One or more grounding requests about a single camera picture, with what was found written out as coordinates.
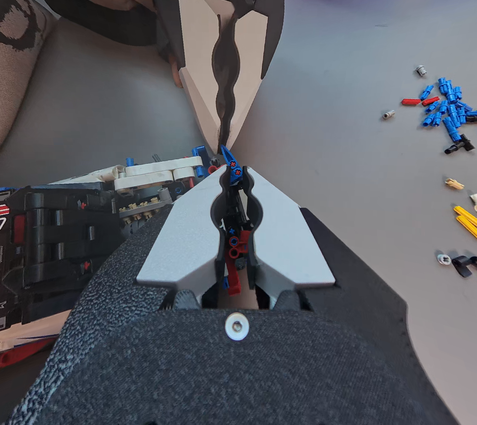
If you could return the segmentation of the toy race car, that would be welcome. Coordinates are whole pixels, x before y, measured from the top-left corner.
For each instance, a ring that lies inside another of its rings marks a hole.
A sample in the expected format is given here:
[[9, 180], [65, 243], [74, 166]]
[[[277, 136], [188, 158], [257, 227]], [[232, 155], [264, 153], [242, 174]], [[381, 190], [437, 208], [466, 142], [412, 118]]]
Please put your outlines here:
[[[223, 166], [205, 146], [191, 153], [168, 161], [154, 155], [143, 165], [127, 158], [125, 166], [53, 183], [1, 187], [1, 368], [51, 346], [110, 255], [151, 219], [165, 222], [176, 200]], [[230, 185], [230, 167], [223, 187], [212, 207], [221, 218], [212, 287], [221, 284], [235, 296], [252, 225], [242, 181]]]

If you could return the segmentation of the yellow toy axle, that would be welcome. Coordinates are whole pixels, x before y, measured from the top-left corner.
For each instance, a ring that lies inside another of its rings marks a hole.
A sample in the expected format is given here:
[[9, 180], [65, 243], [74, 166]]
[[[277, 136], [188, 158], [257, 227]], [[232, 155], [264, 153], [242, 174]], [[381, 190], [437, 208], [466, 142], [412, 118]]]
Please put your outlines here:
[[469, 213], [467, 210], [460, 206], [455, 206], [453, 209], [458, 217], [465, 218], [470, 224], [477, 227], [477, 218], [473, 214]]
[[465, 216], [458, 215], [456, 220], [474, 237], [477, 238], [477, 227]]

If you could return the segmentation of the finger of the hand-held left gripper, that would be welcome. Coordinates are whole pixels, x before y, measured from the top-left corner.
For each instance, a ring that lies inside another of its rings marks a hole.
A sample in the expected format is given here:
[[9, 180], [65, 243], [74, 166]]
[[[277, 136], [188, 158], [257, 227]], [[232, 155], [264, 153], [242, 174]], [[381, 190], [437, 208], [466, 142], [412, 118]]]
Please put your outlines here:
[[232, 77], [234, 111], [225, 146], [230, 149], [237, 139], [262, 82], [262, 64], [268, 17], [254, 10], [235, 24], [234, 45], [238, 54], [238, 72]]
[[226, 15], [225, 0], [178, 0], [185, 65], [179, 76], [200, 131], [214, 154], [221, 121], [216, 99], [218, 83], [212, 55], [219, 38], [219, 15]]

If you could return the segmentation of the person's beige sweater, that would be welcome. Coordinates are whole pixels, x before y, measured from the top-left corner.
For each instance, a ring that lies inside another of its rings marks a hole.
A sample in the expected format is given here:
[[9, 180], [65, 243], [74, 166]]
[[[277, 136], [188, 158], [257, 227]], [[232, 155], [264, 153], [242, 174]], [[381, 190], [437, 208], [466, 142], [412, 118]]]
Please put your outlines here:
[[56, 22], [36, 0], [0, 0], [0, 143], [7, 138], [39, 53]]

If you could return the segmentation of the person's left hand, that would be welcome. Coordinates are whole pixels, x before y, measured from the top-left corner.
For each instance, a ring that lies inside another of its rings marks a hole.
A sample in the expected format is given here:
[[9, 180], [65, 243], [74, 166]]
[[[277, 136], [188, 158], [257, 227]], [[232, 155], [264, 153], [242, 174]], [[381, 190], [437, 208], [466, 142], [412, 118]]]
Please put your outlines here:
[[173, 54], [168, 55], [168, 62], [171, 66], [171, 72], [172, 72], [172, 77], [173, 81], [176, 85], [177, 88], [183, 88], [183, 84], [181, 81], [181, 78], [179, 76], [179, 69], [178, 69], [178, 64], [177, 64], [177, 59]]

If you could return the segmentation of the pile of blue connector pins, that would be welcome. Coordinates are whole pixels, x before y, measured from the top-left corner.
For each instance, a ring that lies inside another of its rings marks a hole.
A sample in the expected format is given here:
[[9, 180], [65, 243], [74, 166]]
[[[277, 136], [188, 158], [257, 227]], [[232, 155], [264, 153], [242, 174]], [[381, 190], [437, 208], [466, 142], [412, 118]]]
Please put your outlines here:
[[463, 102], [462, 88], [453, 85], [446, 77], [438, 78], [437, 82], [427, 85], [419, 99], [439, 96], [440, 100], [424, 107], [422, 128], [437, 128], [443, 126], [447, 135], [454, 143], [460, 139], [460, 129], [463, 125], [476, 122], [476, 110]]

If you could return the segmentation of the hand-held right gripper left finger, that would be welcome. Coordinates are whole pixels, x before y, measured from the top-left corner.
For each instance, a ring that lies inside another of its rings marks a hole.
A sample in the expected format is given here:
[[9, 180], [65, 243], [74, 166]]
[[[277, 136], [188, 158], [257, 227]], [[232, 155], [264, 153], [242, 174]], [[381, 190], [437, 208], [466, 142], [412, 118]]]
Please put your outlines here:
[[202, 307], [204, 293], [217, 282], [221, 218], [213, 217], [212, 207], [224, 193], [228, 173], [229, 167], [221, 166], [174, 202], [136, 276], [138, 285], [190, 291]]

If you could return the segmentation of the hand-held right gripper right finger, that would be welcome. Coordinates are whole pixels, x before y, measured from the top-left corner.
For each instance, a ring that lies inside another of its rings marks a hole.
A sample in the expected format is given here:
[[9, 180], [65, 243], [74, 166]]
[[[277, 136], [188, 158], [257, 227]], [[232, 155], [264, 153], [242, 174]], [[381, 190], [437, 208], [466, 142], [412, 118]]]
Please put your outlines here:
[[332, 287], [336, 283], [301, 207], [251, 167], [242, 187], [251, 222], [247, 272], [273, 308], [284, 291]]

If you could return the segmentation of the blue and red toy piece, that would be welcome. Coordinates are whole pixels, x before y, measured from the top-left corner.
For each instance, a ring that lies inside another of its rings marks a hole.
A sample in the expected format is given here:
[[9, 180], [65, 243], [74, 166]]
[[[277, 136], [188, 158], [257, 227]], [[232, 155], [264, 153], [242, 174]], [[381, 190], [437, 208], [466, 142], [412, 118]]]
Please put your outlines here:
[[220, 149], [226, 164], [230, 167], [230, 185], [236, 185], [238, 182], [242, 181], [242, 167], [227, 147], [221, 144]]

